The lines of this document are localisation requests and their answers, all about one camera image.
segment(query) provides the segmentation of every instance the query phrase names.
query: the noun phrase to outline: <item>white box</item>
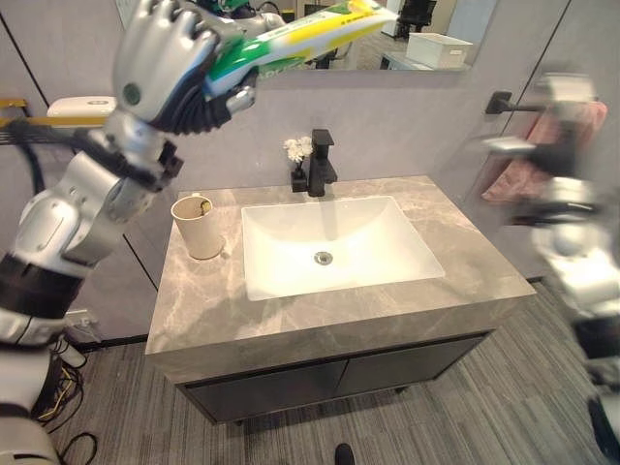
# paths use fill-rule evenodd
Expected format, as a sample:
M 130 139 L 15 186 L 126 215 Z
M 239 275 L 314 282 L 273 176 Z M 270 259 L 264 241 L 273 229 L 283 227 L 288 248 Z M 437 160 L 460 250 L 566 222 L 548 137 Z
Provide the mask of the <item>white box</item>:
M 461 68 L 473 44 L 430 32 L 412 32 L 407 58 L 435 69 Z
M 47 116 L 74 117 L 108 116 L 116 108 L 116 99 L 108 96 L 66 97 L 53 102 Z

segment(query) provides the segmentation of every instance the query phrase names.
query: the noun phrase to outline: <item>gray carpet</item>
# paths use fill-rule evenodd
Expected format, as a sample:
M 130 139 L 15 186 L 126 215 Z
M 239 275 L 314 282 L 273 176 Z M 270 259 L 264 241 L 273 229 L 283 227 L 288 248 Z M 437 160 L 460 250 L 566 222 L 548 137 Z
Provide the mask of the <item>gray carpet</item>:
M 86 397 L 52 438 L 99 436 L 98 464 L 332 465 L 349 442 L 356 465 L 602 464 L 579 348 L 542 285 L 529 306 L 435 382 L 212 426 L 141 356 L 101 350 Z M 83 463 L 78 445 L 70 463 Z
M 381 31 L 360 37 L 358 40 L 359 59 L 357 60 L 357 68 L 359 70 L 379 70 L 384 51 L 405 51 L 407 49 L 407 41 L 395 41 Z

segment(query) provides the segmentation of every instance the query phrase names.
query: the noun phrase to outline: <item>gray marble countertop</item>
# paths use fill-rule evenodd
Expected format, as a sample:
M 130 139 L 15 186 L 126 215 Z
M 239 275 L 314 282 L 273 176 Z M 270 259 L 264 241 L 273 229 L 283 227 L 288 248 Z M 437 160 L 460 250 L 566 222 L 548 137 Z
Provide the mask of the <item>gray marble countertop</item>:
M 202 193 L 213 202 L 224 251 L 194 260 L 172 225 L 146 344 L 173 383 L 490 330 L 535 293 L 426 176 L 337 182 L 320 200 L 289 186 Z M 241 207 L 380 195 L 394 197 L 445 277 L 248 300 Z

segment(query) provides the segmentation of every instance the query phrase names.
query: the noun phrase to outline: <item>white sink basin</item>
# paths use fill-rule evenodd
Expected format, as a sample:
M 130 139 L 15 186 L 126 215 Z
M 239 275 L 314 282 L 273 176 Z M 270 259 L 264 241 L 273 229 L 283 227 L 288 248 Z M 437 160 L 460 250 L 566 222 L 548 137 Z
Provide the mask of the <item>white sink basin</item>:
M 444 276 L 392 197 L 241 209 L 250 300 Z

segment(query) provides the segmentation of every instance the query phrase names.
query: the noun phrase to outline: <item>vanity cabinet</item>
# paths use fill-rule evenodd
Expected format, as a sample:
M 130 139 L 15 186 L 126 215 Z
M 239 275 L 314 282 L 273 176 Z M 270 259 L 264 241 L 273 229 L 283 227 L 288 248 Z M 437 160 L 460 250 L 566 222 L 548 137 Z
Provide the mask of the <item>vanity cabinet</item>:
M 346 360 L 339 360 L 229 381 L 189 385 L 185 392 L 217 422 L 247 419 L 329 399 L 346 364 Z
M 486 333 L 315 360 L 181 386 L 212 421 L 226 422 L 437 378 Z
M 437 378 L 476 347 L 475 336 L 349 359 L 336 397 L 397 388 Z

